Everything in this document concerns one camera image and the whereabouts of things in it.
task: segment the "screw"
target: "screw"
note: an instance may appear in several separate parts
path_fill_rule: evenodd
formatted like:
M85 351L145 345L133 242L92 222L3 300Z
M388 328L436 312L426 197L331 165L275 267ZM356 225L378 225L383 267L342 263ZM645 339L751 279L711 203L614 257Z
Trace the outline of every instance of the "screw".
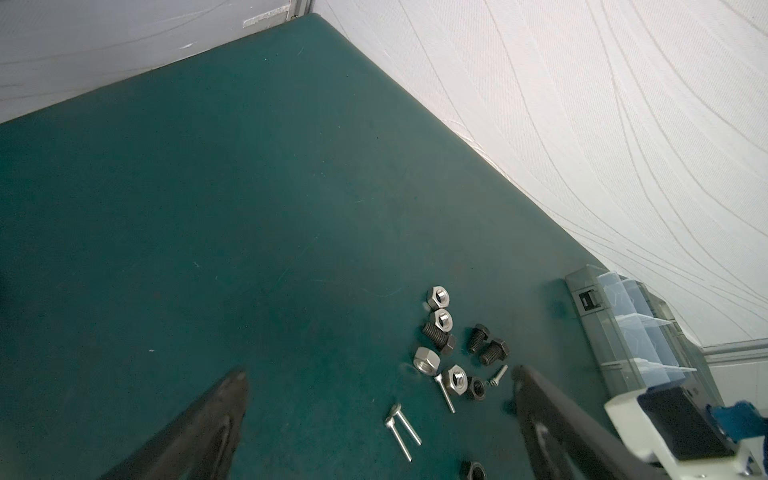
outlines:
M488 330L488 327L482 323L475 325L475 328L472 330L472 336L469 337L469 341L467 342L467 352L475 355L475 353L480 350L482 344L485 343L490 336L491 331Z
M422 327L422 333L427 335L436 348L440 349L440 355L449 356L456 347L456 337L440 330L434 323L427 322Z
M493 378L491 379L491 386L498 386L498 381L502 379L504 374L507 372L508 368L509 367L506 366L506 365L503 365L501 367L501 369L498 371L498 373L496 375L494 375Z
M480 355L480 363L488 366L496 360L506 360L508 356L509 346L507 343L502 339L493 339L491 345Z
M448 408L451 409L451 413L456 413L456 409L453 408L453 403L451 403L451 399L448 397L448 392L445 391L445 387L442 384L442 373L435 377L435 381L438 385L440 385L440 391L442 392L442 396L445 397L445 403L448 404Z
M405 414L403 414L402 405L400 405L399 403L394 405L392 409L389 410L389 416L397 417L398 419L400 419L400 422L402 422L402 424L406 427L406 430L408 430L408 433L411 434L416 444L417 445L422 444L422 440L419 438L418 435L416 435L416 430L413 429L413 425L411 425L411 422L409 422Z
M395 419L393 417L387 417L384 421L384 426L390 430L392 430L392 434L395 436L395 440L397 440L397 444L400 445L400 449L402 450L402 453L405 454L406 458L410 462L412 460L411 454L406 448L406 444L402 441L402 437L397 432L397 429L395 428Z

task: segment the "white fabric backdrop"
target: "white fabric backdrop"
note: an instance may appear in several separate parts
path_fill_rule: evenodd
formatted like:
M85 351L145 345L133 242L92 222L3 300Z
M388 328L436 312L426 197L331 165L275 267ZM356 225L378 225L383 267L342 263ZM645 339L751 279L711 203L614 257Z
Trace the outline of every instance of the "white fabric backdrop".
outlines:
M768 2L313 10L694 341L768 337Z

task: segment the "black bolt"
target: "black bolt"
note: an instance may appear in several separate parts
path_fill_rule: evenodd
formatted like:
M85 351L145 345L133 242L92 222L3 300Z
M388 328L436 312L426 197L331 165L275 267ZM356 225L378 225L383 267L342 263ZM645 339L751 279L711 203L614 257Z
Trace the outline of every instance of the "black bolt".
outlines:
M507 343L502 339L493 339L488 348L480 355L480 363L488 366L496 360L505 360L508 356L509 346Z
M475 325L475 328L472 330L472 336L469 337L467 342L467 352L474 355L490 336L491 330L487 326L482 323Z
M422 333L427 335L436 348L440 349L440 355L449 356L456 347L456 337L440 330L434 323L427 322L422 327Z

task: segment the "metal pin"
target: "metal pin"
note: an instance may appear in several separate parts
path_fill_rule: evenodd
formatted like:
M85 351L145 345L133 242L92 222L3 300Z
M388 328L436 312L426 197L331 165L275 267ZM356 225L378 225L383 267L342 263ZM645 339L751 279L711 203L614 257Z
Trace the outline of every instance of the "metal pin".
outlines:
M493 378L491 379L491 386L498 386L498 381L502 379L504 374L507 372L508 368L509 367L506 366L506 365L501 367L501 369L498 371L498 373L496 375L494 375Z
M418 435L416 435L416 430L413 429L413 425L408 421L405 414L402 413L402 405L399 403L392 406L392 409L389 410L389 416L391 417L397 417L400 419L400 422L406 427L406 430L408 430L408 433L411 434L413 439L415 440L417 445L422 444L422 440L419 438Z
M386 426L386 428L392 430L392 434L395 436L395 440L397 440L397 443L398 443L398 445L400 445L400 448L401 448L402 452L405 454L406 458L410 462L412 460L411 459L411 454L408 451L408 449L406 448L406 444L402 441L402 437L397 432L397 428L395 428L395 418L394 417L387 417L386 420L384 421L384 425Z
M453 408L453 403L451 403L451 399L448 397L448 392L445 391L445 386L442 384L442 373L435 377L435 381L438 385L440 385L440 391L442 392L442 396L445 397L445 403L448 404L448 408L451 409L451 413L456 413L456 409Z

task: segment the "white wall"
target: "white wall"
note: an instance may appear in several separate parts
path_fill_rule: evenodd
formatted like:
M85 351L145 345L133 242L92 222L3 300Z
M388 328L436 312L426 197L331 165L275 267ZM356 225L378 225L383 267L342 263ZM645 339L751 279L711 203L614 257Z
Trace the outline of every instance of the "white wall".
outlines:
M746 400L768 416L768 361L710 366L710 371L726 406ZM763 437L745 442L762 469Z
M313 10L693 341L768 337L768 2Z
M288 3L0 0L0 123L282 23Z

